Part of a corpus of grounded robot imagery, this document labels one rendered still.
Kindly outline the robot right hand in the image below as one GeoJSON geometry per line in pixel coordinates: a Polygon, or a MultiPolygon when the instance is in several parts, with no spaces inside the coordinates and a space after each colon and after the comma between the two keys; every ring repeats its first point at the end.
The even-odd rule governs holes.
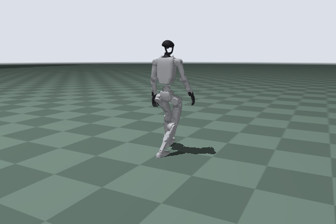
{"type": "Polygon", "coordinates": [[[191,93],[191,92],[188,92],[188,94],[189,94],[189,96],[191,96],[191,99],[192,99],[192,105],[195,103],[195,97],[194,97],[194,95],[193,95],[193,92],[191,93]]]}

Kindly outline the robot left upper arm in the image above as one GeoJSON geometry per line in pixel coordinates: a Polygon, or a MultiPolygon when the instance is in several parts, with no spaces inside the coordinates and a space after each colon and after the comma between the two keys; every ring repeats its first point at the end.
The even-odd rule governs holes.
{"type": "Polygon", "coordinates": [[[154,59],[152,61],[151,80],[153,80],[153,81],[157,81],[158,80],[158,78],[156,76],[156,73],[157,73],[157,60],[158,59],[154,59]]]}

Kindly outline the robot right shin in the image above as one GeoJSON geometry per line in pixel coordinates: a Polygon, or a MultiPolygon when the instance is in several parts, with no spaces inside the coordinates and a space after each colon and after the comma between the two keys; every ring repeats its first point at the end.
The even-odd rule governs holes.
{"type": "Polygon", "coordinates": [[[159,152],[161,151],[161,154],[165,151],[167,145],[171,142],[172,138],[175,135],[175,132],[176,132],[176,125],[173,125],[170,131],[166,130],[162,145],[159,150],[159,152]]]}

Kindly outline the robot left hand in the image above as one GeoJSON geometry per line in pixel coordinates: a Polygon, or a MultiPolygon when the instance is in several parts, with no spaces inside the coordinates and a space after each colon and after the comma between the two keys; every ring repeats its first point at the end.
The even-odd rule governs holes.
{"type": "Polygon", "coordinates": [[[155,102],[155,97],[156,97],[156,95],[154,95],[154,93],[152,92],[152,105],[154,106],[154,107],[157,107],[157,105],[159,105],[158,103],[156,103],[155,102]],[[156,106],[155,106],[156,105],[156,106]]]}

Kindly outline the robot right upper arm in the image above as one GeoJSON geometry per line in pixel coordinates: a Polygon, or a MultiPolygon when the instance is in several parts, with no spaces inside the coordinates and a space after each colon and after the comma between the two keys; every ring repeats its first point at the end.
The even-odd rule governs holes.
{"type": "Polygon", "coordinates": [[[181,59],[176,59],[174,58],[174,64],[177,66],[178,72],[180,74],[180,81],[184,82],[186,81],[185,78],[185,71],[184,71],[184,67],[183,67],[183,61],[181,59]]]}

